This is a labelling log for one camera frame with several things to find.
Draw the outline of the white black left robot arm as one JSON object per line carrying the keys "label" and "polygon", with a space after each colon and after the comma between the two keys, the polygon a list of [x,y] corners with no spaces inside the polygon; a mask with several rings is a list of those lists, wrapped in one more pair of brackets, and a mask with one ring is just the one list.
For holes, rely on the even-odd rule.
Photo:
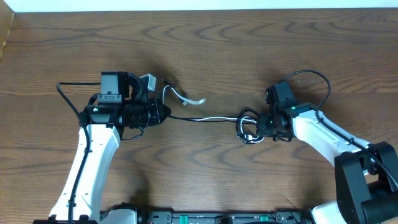
{"label": "white black left robot arm", "polygon": [[44,223],[146,223],[144,212],[125,203],[101,212],[101,199],[113,156],[125,128],[143,131],[164,122],[170,109],[148,94],[156,87],[151,74],[102,72],[83,111],[72,107],[80,130],[76,155],[57,203]]}

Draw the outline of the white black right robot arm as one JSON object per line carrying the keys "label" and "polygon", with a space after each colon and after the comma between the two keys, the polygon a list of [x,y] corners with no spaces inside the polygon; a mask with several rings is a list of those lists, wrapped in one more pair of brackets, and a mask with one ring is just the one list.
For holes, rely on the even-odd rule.
{"label": "white black right robot arm", "polygon": [[274,103],[257,116],[257,135],[274,141],[297,138],[335,170],[336,199],[314,207],[315,223],[383,223],[397,218],[397,153],[331,122],[310,103]]}

